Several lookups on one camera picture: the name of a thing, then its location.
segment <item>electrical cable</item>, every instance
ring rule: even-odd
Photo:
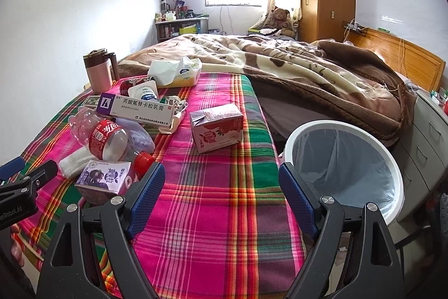
[[[402,46],[402,41],[403,41],[403,54],[400,54],[400,47]],[[400,73],[402,73],[402,68],[404,68],[405,77],[408,77],[408,71],[406,69],[405,51],[406,51],[406,43],[405,40],[401,38],[400,43],[398,44],[398,63],[400,65]]]
[[[228,14],[228,19],[230,21],[230,29],[232,30],[232,35],[234,35],[235,31],[234,31],[234,26],[232,25],[232,19],[230,18],[230,11],[228,9],[228,5],[227,5],[227,14]]]
[[[353,19],[350,21],[350,23],[347,24],[346,31],[344,32],[344,42],[346,42],[346,41],[347,41],[347,38],[349,37],[349,34],[350,34],[350,25],[353,25],[353,26],[354,26],[354,23],[353,23],[354,21],[355,21],[355,18],[353,18]]]
[[[224,31],[223,20],[222,20],[222,11],[223,11],[223,5],[221,5],[221,9],[220,9],[221,36],[223,36],[224,34],[227,35],[227,32]]]

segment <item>drawer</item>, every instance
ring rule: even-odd
[[[400,168],[403,178],[405,203],[397,217],[397,221],[401,222],[425,199],[429,194],[429,189],[417,166],[400,143],[395,146],[392,156]]]
[[[428,189],[434,188],[442,177],[445,166],[425,136],[422,135],[417,127],[412,126],[401,138],[400,142],[422,174]]]
[[[448,167],[448,125],[422,98],[415,104],[414,124]]]

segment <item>wooden headboard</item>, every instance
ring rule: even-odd
[[[445,61],[421,47],[389,33],[368,29],[362,36],[350,32],[355,46],[373,51],[393,70],[403,74],[426,91],[438,91]]]

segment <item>yellow box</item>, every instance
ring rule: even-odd
[[[187,33],[198,33],[198,28],[194,25],[179,30],[179,34],[181,35],[185,35]]]

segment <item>plastic water bottle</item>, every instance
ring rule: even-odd
[[[154,158],[147,152],[138,152],[131,142],[131,137],[117,123],[100,117],[95,111],[81,106],[77,115],[69,117],[72,135],[83,146],[88,146],[96,158],[108,162],[128,161],[142,178]]]

